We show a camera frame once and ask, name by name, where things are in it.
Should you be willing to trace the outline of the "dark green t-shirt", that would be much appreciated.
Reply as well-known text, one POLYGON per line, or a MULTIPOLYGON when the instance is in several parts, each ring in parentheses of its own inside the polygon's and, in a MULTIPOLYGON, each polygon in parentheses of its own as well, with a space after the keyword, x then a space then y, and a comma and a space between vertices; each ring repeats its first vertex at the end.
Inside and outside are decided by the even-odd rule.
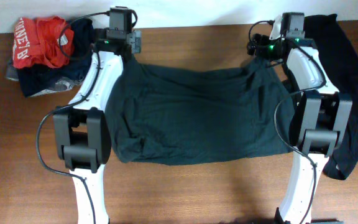
POLYGON ((196 72, 128 61, 105 116, 121 162, 169 166, 226 162, 288 152, 295 107, 274 69, 196 72))

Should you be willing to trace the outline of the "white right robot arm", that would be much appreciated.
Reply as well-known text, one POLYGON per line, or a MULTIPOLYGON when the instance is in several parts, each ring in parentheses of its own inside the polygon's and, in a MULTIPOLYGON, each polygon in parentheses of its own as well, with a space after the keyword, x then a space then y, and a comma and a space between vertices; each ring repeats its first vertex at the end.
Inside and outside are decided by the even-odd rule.
POLYGON ((296 88, 287 98, 299 98, 289 138, 284 140, 293 151, 290 180, 273 223, 311 223, 318 181, 329 158, 343 142, 351 97, 332 84, 314 40, 303 34, 251 35, 247 53, 283 62, 296 88))

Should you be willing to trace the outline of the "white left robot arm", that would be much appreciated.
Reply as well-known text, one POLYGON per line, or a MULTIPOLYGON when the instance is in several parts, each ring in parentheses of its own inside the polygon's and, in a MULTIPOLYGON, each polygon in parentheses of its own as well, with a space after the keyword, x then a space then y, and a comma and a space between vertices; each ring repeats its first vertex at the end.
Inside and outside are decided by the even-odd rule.
POLYGON ((104 168, 111 153, 105 111, 113 86, 132 54, 141 51, 140 30, 124 38, 110 30, 99 39, 82 86, 53 114, 58 157, 73 179, 78 223, 109 223, 104 202, 104 168))

